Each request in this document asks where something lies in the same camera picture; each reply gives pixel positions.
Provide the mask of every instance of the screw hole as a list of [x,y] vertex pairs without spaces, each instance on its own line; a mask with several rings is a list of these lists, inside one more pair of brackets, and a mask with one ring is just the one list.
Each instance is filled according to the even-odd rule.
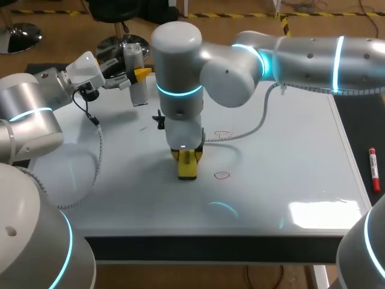
[[17,235],[16,229],[12,226],[6,226],[5,230],[10,237],[14,237]]

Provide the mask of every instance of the whiteboard surface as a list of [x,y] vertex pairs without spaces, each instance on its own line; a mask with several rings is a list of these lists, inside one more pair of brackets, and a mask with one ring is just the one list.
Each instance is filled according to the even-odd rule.
[[[207,138],[253,129],[271,84],[260,83],[241,108],[221,107],[205,92]],[[151,118],[159,108],[154,76],[147,86],[149,105],[134,108],[129,90],[117,89],[100,89],[90,103],[104,134],[102,173],[85,201],[64,210],[85,236],[344,235],[370,209],[332,96],[274,89],[260,130],[207,143],[198,178],[180,181]],[[65,144],[30,167],[52,201],[76,202],[91,187],[99,138],[74,104],[55,115]]]

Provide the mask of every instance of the brown floor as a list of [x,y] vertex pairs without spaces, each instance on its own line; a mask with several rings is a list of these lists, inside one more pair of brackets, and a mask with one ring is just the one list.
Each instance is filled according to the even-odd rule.
[[[190,0],[189,13],[269,13],[270,0]],[[316,11],[358,12],[358,0],[316,0]],[[385,11],[383,0],[363,0],[367,11]],[[44,0],[19,0],[13,9],[25,10],[83,10],[80,0],[48,2]],[[292,11],[283,7],[282,11]],[[43,30],[43,40],[30,51],[16,55],[0,55],[0,77],[23,72],[28,63],[69,63],[84,51],[94,51],[97,44],[114,34],[111,24],[95,22],[88,15],[21,15],[13,16],[15,22],[30,22]],[[204,40],[228,44],[232,37],[244,30],[256,30],[282,36],[277,19],[190,19],[198,26]],[[380,38],[385,38],[385,17],[375,17]],[[290,17],[289,29],[295,37],[355,36],[374,37],[375,30],[365,17]],[[141,19],[127,22],[132,34],[150,40],[157,25]],[[330,279],[336,277],[334,266],[328,266]],[[247,288],[243,266],[98,266],[97,288]],[[270,289],[279,275],[278,266],[251,266],[250,279],[255,289]],[[306,289],[304,267],[285,266],[285,277],[280,289]]]

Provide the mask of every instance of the chair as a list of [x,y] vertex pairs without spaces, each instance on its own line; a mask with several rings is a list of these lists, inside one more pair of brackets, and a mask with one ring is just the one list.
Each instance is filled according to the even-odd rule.
[[13,23],[6,6],[17,0],[0,0],[0,12],[5,27],[0,27],[0,54],[13,54],[28,50],[43,37],[39,27],[30,23]]
[[112,58],[123,57],[123,47],[128,43],[139,44],[143,59],[149,56],[150,45],[142,37],[129,34],[124,21],[137,17],[140,11],[140,0],[88,0],[89,11],[96,21],[113,23],[115,35],[103,40],[96,49],[96,58],[104,63]]

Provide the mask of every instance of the red ink mark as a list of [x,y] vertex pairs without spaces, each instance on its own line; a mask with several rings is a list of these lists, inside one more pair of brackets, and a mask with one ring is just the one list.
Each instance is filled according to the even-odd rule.
[[231,137],[233,135],[233,133],[231,131],[214,131],[214,134],[218,138],[228,138],[228,137]]
[[214,173],[214,176],[216,179],[227,179],[230,176],[230,173],[228,172],[217,172]]

